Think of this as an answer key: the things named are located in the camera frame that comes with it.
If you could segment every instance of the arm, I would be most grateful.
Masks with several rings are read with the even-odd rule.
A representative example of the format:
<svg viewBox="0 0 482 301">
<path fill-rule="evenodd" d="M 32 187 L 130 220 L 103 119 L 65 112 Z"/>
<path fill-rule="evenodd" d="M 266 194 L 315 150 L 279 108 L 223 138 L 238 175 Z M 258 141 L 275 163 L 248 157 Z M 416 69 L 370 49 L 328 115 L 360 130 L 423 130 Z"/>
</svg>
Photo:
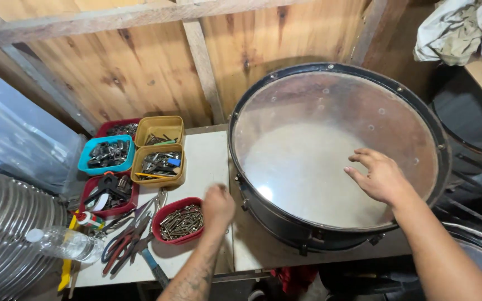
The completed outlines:
<svg viewBox="0 0 482 301">
<path fill-rule="evenodd" d="M 202 203 L 204 233 L 182 269 L 157 301 L 205 301 L 224 233 L 233 219 L 235 203 L 224 185 L 213 185 Z"/>
<path fill-rule="evenodd" d="M 482 300 L 482 271 L 447 233 L 397 164 L 367 148 L 356 149 L 349 160 L 362 163 L 368 174 L 365 176 L 353 167 L 345 167 L 345 172 L 370 197 L 392 209 L 412 249 L 427 299 Z"/>
</svg>

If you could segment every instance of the blue screwdriver handle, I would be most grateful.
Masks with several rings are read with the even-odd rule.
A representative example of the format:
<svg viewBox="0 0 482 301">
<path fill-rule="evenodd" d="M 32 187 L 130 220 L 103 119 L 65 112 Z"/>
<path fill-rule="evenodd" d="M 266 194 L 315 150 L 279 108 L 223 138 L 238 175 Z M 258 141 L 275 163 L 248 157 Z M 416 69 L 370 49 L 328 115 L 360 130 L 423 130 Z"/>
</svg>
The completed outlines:
<svg viewBox="0 0 482 301">
<path fill-rule="evenodd" d="M 148 263 L 148 266 L 151 269 L 151 273 L 154 274 L 154 277 L 159 281 L 159 284 L 161 284 L 161 287 L 165 289 L 167 285 L 169 285 L 169 277 L 165 275 L 165 272 L 163 269 L 155 262 L 154 257 L 150 254 L 150 250 L 148 248 L 144 249 L 142 251 L 142 255 L 144 259 L 146 260 L 146 263 Z"/>
</svg>

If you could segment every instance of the transparent drum head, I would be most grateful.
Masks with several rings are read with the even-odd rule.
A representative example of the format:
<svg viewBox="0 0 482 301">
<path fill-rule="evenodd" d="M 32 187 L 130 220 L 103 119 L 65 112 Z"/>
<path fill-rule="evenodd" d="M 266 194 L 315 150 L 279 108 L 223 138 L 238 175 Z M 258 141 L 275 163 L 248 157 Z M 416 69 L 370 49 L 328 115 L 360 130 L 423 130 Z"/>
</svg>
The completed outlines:
<svg viewBox="0 0 482 301">
<path fill-rule="evenodd" d="M 360 147 L 394 159 L 427 200 L 438 175 L 437 148 L 418 113 L 385 87 L 334 72 L 305 72 L 256 91 L 238 112 L 232 151 L 267 201 L 308 222 L 342 229 L 388 224 L 386 205 L 343 171 Z"/>
</svg>

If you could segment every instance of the plastic water bottle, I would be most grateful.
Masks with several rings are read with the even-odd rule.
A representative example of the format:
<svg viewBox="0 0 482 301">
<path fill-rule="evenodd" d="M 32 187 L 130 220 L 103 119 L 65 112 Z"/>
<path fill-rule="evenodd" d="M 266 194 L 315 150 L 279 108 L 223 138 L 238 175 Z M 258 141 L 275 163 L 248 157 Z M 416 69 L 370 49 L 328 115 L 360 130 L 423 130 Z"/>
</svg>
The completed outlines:
<svg viewBox="0 0 482 301">
<path fill-rule="evenodd" d="M 101 239 L 62 226 L 31 229 L 25 235 L 25 239 L 43 255 L 73 259 L 82 263 L 95 263 L 103 252 Z"/>
</svg>

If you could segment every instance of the black drum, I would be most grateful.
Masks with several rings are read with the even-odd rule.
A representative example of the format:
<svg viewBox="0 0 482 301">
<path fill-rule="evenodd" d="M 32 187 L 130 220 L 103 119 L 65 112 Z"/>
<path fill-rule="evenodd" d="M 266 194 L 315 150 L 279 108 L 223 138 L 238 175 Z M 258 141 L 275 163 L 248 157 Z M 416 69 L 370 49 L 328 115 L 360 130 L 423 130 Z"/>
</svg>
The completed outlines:
<svg viewBox="0 0 482 301">
<path fill-rule="evenodd" d="M 244 209 L 273 236 L 308 251 L 345 250 L 397 228 L 391 211 L 343 171 L 359 147 L 394 159 L 432 205 L 450 173 L 440 122 L 398 82 L 337 63 L 271 73 L 239 100 L 228 147 Z"/>
</svg>

